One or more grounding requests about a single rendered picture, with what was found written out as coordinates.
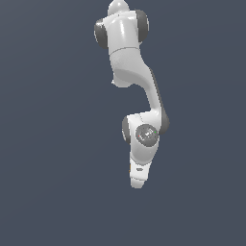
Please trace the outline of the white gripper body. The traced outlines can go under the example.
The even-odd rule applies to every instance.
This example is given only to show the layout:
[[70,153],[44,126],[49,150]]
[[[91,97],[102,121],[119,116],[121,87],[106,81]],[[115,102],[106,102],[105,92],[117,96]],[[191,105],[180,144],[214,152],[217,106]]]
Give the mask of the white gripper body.
[[151,163],[141,165],[130,160],[130,180],[132,188],[142,188],[148,180]]

